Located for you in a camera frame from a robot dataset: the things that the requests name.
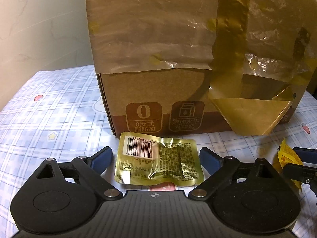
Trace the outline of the yellow snack packet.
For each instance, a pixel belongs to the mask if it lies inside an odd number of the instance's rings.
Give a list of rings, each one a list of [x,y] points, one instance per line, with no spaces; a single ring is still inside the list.
[[[286,138],[277,140],[274,142],[277,151],[273,159],[273,167],[281,175],[283,180],[291,187],[295,192],[302,191],[302,182],[293,180],[285,176],[283,173],[284,167],[288,164],[304,165],[303,161],[299,158],[296,152],[287,144]]]

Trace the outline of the gold foil snack packet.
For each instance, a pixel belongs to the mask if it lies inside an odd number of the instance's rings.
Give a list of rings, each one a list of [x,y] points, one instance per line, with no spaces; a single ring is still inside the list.
[[[132,132],[120,135],[115,168],[117,183],[152,186],[169,182],[194,186],[203,180],[195,140]]]

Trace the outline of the checked bed sheet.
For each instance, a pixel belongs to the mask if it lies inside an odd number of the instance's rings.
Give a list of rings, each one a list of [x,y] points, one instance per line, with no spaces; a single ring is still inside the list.
[[[305,93],[291,120],[268,136],[215,132],[193,134],[198,148],[243,162],[264,157],[278,165],[282,141],[291,147],[316,148],[316,100]],[[103,147],[114,152],[112,134],[93,66],[40,71],[28,80],[1,111],[1,237],[17,227],[10,204],[19,188],[46,158],[69,162]]]

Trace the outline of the cardboard box with plastic liner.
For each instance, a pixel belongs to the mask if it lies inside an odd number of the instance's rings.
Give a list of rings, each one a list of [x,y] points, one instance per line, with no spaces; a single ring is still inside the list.
[[[86,0],[111,130],[267,135],[316,70],[316,0]]]

